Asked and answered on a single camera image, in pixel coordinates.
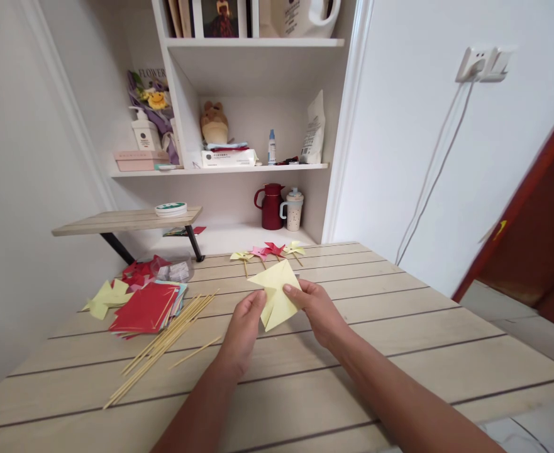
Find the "framed picture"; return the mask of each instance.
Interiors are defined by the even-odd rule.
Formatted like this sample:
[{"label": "framed picture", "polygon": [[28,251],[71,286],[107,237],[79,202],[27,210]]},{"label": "framed picture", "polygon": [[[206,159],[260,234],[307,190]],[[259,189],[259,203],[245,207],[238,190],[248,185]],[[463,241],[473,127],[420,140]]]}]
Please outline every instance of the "framed picture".
[{"label": "framed picture", "polygon": [[193,0],[196,38],[247,38],[246,0]]}]

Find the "yellow paper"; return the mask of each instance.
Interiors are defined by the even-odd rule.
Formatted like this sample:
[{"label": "yellow paper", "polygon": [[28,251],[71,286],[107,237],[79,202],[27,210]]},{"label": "yellow paper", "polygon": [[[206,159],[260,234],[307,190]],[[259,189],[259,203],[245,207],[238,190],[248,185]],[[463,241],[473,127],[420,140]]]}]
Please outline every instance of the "yellow paper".
[{"label": "yellow paper", "polygon": [[266,332],[297,313],[298,308],[283,292],[283,285],[286,283],[301,289],[288,260],[269,267],[266,271],[249,278],[248,281],[259,284],[266,290],[266,306],[260,316]]},{"label": "yellow paper", "polygon": [[109,307],[107,307],[104,303],[98,302],[94,299],[90,300],[88,299],[88,307],[90,308],[90,314],[97,319],[103,320],[105,319],[105,316],[107,315],[107,311],[109,310]]},{"label": "yellow paper", "polygon": [[134,293],[126,294],[127,290],[128,284],[121,280],[115,279],[113,281],[113,288],[111,283],[106,281],[101,286],[99,292],[96,293],[96,296],[88,299],[88,303],[84,306],[83,310],[88,309],[92,316],[103,320],[109,308],[124,305],[134,295]]}]

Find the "white tumbler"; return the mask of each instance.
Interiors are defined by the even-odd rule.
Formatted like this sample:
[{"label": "white tumbler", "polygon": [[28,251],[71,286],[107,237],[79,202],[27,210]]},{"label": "white tumbler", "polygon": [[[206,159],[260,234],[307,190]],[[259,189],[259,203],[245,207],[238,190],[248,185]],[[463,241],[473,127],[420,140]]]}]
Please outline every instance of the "white tumbler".
[{"label": "white tumbler", "polygon": [[[287,201],[281,203],[280,217],[287,218],[287,229],[289,231],[298,231],[300,221],[302,220],[302,205],[304,204],[304,195],[297,191],[297,187],[292,187],[292,191],[287,194]],[[283,215],[283,207],[287,205],[287,217]]]}]

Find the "charging cable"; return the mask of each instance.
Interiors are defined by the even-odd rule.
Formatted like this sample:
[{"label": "charging cable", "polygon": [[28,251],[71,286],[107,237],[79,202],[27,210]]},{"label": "charging cable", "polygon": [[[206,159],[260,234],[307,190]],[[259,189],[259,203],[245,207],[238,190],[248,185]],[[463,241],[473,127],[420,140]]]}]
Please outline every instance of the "charging cable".
[{"label": "charging cable", "polygon": [[[421,192],[419,193],[419,198],[417,200],[417,205],[415,206],[415,212],[413,213],[413,217],[411,218],[411,221],[409,222],[409,224],[407,226],[407,229],[404,232],[404,235],[402,236],[401,244],[398,247],[398,251],[396,252],[396,265],[397,266],[400,265],[400,263],[402,261],[402,258],[404,257],[404,254],[406,253],[407,248],[409,247],[409,244],[411,243],[411,240],[413,239],[413,236],[415,236],[415,232],[417,231],[417,227],[419,226],[419,222],[421,221],[421,218],[423,217],[423,213],[426,211],[426,207],[428,206],[428,202],[429,202],[430,197],[432,196],[432,192],[434,191],[434,187],[436,187],[436,184],[438,183],[438,179],[440,178],[440,175],[442,174],[442,170],[445,167],[445,163],[446,163],[446,160],[448,159],[448,155],[450,154],[451,149],[453,149],[453,145],[455,144],[455,140],[457,139],[457,135],[459,134],[459,129],[461,129],[461,124],[463,123],[463,119],[465,118],[465,112],[467,111],[467,106],[469,105],[469,102],[470,102],[470,96],[472,95],[472,90],[474,89],[474,83],[478,79],[478,74],[480,73],[480,71],[482,71],[484,69],[484,65],[485,65],[485,60],[484,59],[479,60],[479,61],[477,61],[476,63],[473,64],[472,68],[470,69],[470,74],[468,76],[468,79],[466,79],[465,82],[462,82],[459,85],[459,88],[457,89],[457,92],[455,93],[455,97],[453,98],[453,101],[451,102],[451,106],[450,106],[450,108],[449,108],[449,110],[446,114],[445,121],[442,124],[442,129],[440,130],[440,133],[438,134],[438,139],[436,141],[436,146],[434,146],[434,151],[432,153],[432,158],[429,162],[428,171],[426,172],[426,178],[423,181],[423,186],[421,188]],[[440,168],[438,169],[438,173],[436,175],[436,178],[434,179],[434,183],[432,183],[432,186],[429,189],[429,193],[428,193],[428,197],[426,198],[426,202],[424,203],[424,205],[421,209],[421,212],[419,213],[419,216],[417,217],[417,221],[415,222],[415,226],[413,228],[413,231],[411,232],[411,236],[409,236],[409,240],[407,241],[406,245],[404,246],[404,248],[402,250],[402,254],[400,255],[400,258],[399,258],[399,252],[402,248],[402,245],[404,244],[405,237],[406,237],[409,229],[411,228],[411,225],[415,221],[415,216],[417,215],[417,212],[419,210],[419,205],[421,204],[421,198],[423,197],[424,189],[426,187],[426,182],[428,180],[429,171],[431,170],[432,163],[434,162],[434,158],[436,156],[436,151],[438,150],[438,145],[440,144],[440,139],[442,138],[442,133],[445,129],[446,122],[448,121],[448,117],[450,116],[451,111],[453,109],[453,106],[455,105],[455,101],[457,100],[457,96],[459,95],[459,92],[461,90],[462,85],[467,83],[468,81],[470,82],[470,89],[467,93],[467,97],[465,98],[465,104],[463,105],[463,111],[461,113],[461,117],[459,118],[459,122],[457,123],[457,127],[455,128],[455,133],[453,134],[453,138],[451,139],[451,143],[449,144],[449,146],[446,150],[445,157],[442,160],[442,163],[440,164]]]}]

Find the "red thermos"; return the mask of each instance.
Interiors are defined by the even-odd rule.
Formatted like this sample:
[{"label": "red thermos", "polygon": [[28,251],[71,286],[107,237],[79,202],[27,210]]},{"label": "red thermos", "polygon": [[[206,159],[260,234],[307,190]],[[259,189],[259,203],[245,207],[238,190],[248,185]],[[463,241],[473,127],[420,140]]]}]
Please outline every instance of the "red thermos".
[{"label": "red thermos", "polygon": [[[283,228],[283,219],[279,215],[279,209],[281,203],[283,203],[281,197],[281,190],[283,189],[285,189],[285,186],[280,184],[264,184],[264,188],[257,191],[253,198],[256,208],[262,210],[262,228],[265,230],[280,230]],[[264,192],[262,206],[258,206],[260,192]]]}]

